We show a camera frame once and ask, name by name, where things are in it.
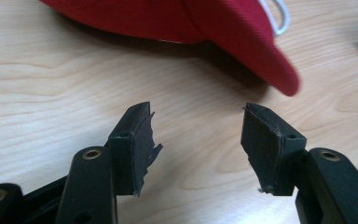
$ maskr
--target wood grain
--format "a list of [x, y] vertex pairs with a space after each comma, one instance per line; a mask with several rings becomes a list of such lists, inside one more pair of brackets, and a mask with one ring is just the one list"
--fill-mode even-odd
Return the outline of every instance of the wood grain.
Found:
[[358, 1], [286, 0], [277, 45], [302, 79], [285, 97], [218, 47], [107, 34], [38, 1], [0, 1], [0, 183], [25, 193], [102, 145], [125, 110], [150, 101], [164, 145], [121, 223], [298, 223], [294, 197], [261, 194], [240, 145], [247, 102], [276, 111], [358, 167]]

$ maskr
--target black plastic part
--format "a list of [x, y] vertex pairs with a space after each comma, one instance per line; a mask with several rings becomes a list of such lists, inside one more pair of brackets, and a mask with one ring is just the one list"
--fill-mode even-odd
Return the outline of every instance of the black plastic part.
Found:
[[307, 139], [270, 109], [247, 104], [241, 144], [261, 189], [290, 196], [295, 188], [294, 163], [303, 155]]
[[63, 177], [24, 196], [27, 205], [24, 224], [54, 223], [65, 182]]
[[138, 195], [144, 185], [147, 167], [157, 157], [162, 145], [154, 147], [150, 103], [130, 107], [109, 135], [117, 195]]
[[0, 224], [21, 223], [24, 217], [24, 200], [19, 186], [0, 184]]
[[321, 205], [322, 223], [358, 224], [358, 171], [347, 157], [327, 148], [315, 148], [306, 169]]
[[75, 154], [57, 224], [117, 223], [111, 158], [106, 147], [88, 147]]

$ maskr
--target black object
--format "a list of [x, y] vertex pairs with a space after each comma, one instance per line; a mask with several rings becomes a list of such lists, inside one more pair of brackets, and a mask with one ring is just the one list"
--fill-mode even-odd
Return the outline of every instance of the black object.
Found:
[[117, 195], [138, 195], [154, 147], [150, 103], [130, 107], [104, 147], [77, 152], [67, 177], [25, 196], [19, 186], [0, 184], [0, 224], [114, 223]]
[[341, 153], [305, 150], [307, 139], [270, 109], [247, 104], [241, 144], [261, 189], [292, 195], [301, 223], [358, 224], [358, 171]]

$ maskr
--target cap brim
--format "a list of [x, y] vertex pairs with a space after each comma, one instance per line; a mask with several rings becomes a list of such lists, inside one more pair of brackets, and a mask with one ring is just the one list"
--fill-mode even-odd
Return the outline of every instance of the cap brim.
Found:
[[255, 0], [185, 1], [199, 30], [267, 83], [288, 96], [298, 92], [293, 66], [275, 47], [264, 9]]

